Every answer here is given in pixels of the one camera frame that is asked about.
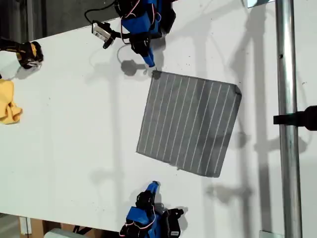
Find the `gray cloth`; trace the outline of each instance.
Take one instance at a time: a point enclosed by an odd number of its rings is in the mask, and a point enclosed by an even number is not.
[[[241,98],[234,84],[154,71],[137,152],[219,177]]]

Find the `table surface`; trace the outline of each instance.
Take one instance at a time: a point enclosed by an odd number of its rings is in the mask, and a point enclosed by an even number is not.
[[[295,1],[298,108],[317,101],[316,1]],[[90,27],[39,40],[40,70],[19,69],[1,52],[24,113],[0,125],[0,212],[118,231],[136,196],[153,180],[156,202],[184,207],[182,237],[251,238],[282,234],[274,4],[185,1],[164,41],[153,42],[157,69],[235,83],[238,118],[220,178],[203,178],[137,154],[150,70],[117,40],[107,50]],[[111,25],[119,29],[119,20]],[[299,129],[304,236],[317,213],[317,139]]]

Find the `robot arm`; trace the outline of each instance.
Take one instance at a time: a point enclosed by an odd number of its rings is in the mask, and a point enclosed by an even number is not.
[[[0,38],[0,51],[16,53],[20,65],[25,69],[38,66],[44,60],[41,46],[36,41],[21,44]]]
[[[114,5],[121,17],[121,31],[113,31],[109,23],[93,21],[92,33],[104,41],[104,49],[116,38],[121,38],[126,45],[131,44],[131,49],[141,55],[149,67],[154,67],[151,39],[164,37],[170,32],[176,18],[172,8],[173,1],[175,0],[114,0],[111,5]],[[129,31],[128,34],[122,33],[123,27]]]

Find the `metal pole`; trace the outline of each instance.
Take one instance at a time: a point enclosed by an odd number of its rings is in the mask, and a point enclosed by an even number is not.
[[[297,111],[293,0],[276,0],[279,114]],[[280,126],[285,238],[302,238],[298,129]]]
[[[34,11],[33,0],[26,0],[27,16],[28,16],[28,38],[29,41],[34,40]]]

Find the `blue plastic part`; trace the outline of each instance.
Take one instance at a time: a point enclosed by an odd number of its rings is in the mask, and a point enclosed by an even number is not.
[[[149,56],[143,57],[143,59],[150,68],[155,66],[152,48],[149,50]]]
[[[139,34],[142,32],[148,32],[151,26],[148,13],[145,12],[143,16],[138,18],[132,18],[122,21],[122,25],[127,29],[131,34]]]
[[[156,214],[156,219],[148,231],[148,235],[150,238],[160,238],[160,219],[161,216],[159,214]]]
[[[139,222],[145,226],[149,223],[149,218],[147,216],[147,213],[144,210],[137,207],[130,208],[130,211],[127,215],[127,220]]]
[[[152,183],[149,184],[147,191],[150,191],[151,193],[156,193],[157,189],[159,187],[159,183],[156,181],[153,181]]]
[[[159,183],[156,181],[153,181],[149,184],[146,190],[150,191],[154,196],[158,190]],[[146,211],[137,208],[137,207],[131,207],[130,211],[127,215],[127,220],[138,222],[142,224],[144,227],[150,224],[153,221],[153,224],[151,225],[151,228],[148,230],[147,236],[145,238],[161,238],[161,230],[160,230],[160,220],[161,215],[155,213],[151,214],[151,217],[148,217]]]

